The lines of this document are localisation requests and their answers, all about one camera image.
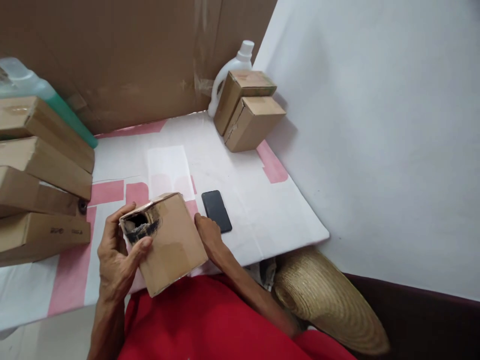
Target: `red shirt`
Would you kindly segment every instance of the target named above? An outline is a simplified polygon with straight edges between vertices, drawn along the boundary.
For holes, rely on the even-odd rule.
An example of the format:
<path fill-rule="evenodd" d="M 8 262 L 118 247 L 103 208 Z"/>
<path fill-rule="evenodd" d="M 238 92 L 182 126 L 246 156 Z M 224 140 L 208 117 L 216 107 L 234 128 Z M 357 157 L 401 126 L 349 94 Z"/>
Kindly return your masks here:
<path fill-rule="evenodd" d="M 219 279 L 184 277 L 154 298 L 133 294 L 118 359 L 355 360 L 320 331 L 290 339 Z"/>

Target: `person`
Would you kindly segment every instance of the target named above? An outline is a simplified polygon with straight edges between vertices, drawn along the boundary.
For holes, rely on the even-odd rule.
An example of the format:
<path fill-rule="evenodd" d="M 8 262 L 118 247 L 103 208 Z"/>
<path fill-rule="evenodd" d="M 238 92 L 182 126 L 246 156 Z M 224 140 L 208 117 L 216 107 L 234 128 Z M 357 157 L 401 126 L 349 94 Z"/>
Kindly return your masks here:
<path fill-rule="evenodd" d="M 139 291 L 125 312 L 125 297 L 153 241 L 144 237 L 127 254 L 119 219 L 135 207 L 125 205 L 105 221 L 88 360 L 354 359 L 328 335 L 301 332 L 235 260 L 218 225 L 199 213 L 194 221 L 201 241 L 223 275 L 186 276 L 154 298 Z"/>

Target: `straw hat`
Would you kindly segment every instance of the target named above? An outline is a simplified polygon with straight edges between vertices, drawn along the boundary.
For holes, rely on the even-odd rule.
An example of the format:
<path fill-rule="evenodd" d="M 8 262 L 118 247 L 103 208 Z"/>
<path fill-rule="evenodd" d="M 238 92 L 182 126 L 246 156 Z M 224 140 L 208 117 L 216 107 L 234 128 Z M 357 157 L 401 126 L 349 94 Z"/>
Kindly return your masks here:
<path fill-rule="evenodd" d="M 346 347 L 368 355 L 390 350 L 387 334 L 367 301 L 313 246 L 279 258 L 274 288 L 293 314 Z"/>

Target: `white wall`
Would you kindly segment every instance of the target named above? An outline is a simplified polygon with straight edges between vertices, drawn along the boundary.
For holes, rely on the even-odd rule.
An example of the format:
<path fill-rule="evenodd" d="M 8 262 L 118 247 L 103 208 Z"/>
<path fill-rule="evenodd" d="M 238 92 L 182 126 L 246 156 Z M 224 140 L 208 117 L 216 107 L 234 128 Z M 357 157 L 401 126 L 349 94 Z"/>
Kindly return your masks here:
<path fill-rule="evenodd" d="M 278 0 L 268 143 L 342 270 L 480 300 L 480 0 Z"/>

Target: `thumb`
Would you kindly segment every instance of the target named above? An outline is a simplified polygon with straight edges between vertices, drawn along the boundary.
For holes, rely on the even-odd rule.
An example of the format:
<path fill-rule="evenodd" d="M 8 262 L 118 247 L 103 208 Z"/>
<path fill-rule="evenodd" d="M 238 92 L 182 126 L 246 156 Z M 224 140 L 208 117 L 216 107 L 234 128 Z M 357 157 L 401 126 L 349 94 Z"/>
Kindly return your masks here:
<path fill-rule="evenodd" d="M 194 222 L 195 222 L 195 226 L 198 228 L 199 227 L 199 223 L 200 223 L 200 220 L 202 219 L 202 215 L 200 215 L 199 212 L 197 212 L 195 214 L 195 216 L 193 217 L 194 219 Z"/>
<path fill-rule="evenodd" d="M 150 236 L 145 236 L 138 240 L 131 248 L 131 251 L 125 260 L 126 266 L 131 273 L 137 271 L 140 261 L 148 253 L 150 247 L 152 246 L 152 242 L 153 239 Z"/>

